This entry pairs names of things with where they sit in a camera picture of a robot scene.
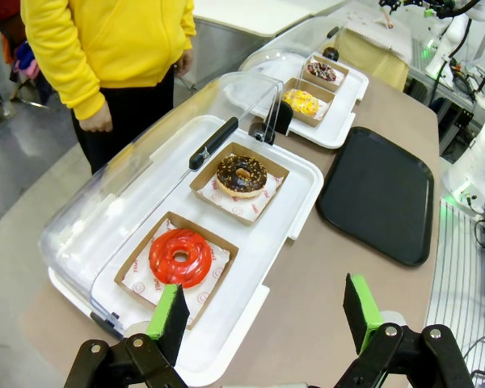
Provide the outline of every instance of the white table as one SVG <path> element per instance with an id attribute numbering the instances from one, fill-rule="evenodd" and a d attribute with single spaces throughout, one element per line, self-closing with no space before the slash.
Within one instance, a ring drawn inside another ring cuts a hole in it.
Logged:
<path id="1" fill-rule="evenodd" d="M 263 38 L 273 38 L 311 16 L 333 11 L 345 0 L 196 0 L 194 17 Z"/>

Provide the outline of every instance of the person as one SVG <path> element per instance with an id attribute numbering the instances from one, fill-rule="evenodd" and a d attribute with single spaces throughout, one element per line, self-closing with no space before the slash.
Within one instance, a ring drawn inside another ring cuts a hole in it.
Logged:
<path id="1" fill-rule="evenodd" d="M 193 0 L 22 0 L 41 72 L 72 109 L 92 173 L 173 108 L 193 61 Z"/>

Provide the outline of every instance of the black pants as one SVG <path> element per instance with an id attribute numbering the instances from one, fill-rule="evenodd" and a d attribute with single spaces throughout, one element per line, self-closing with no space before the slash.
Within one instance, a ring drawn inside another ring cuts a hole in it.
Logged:
<path id="1" fill-rule="evenodd" d="M 174 69 L 171 68 L 157 86 L 101 88 L 100 91 L 112 114 L 111 132 L 83 131 L 72 111 L 75 134 L 91 165 L 92 174 L 172 109 Z"/>

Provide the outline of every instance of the gray floor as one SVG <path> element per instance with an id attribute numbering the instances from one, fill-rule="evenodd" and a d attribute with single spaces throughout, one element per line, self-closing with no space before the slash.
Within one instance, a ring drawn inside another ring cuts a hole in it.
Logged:
<path id="1" fill-rule="evenodd" d="M 14 83 L 0 49 L 0 94 L 7 99 Z M 0 122 L 0 219 L 61 156 L 77 143 L 70 114 L 57 96 L 50 109 L 13 103 Z"/>

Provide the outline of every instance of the black handle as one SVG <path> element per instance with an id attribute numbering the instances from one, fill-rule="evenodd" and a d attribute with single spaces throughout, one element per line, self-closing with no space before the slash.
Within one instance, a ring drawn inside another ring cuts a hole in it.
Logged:
<path id="1" fill-rule="evenodd" d="M 198 171 L 206 159 L 216 150 L 221 147 L 225 140 L 235 132 L 235 129 L 239 126 L 239 120 L 237 117 L 228 119 L 222 127 L 220 127 L 214 135 L 210 137 L 188 160 L 188 168 L 192 171 Z"/>
<path id="2" fill-rule="evenodd" d="M 339 27 L 334 27 L 332 28 L 328 33 L 327 33 L 327 39 L 330 39 L 332 38 L 334 35 L 336 35 L 338 33 L 338 31 L 340 30 Z"/>

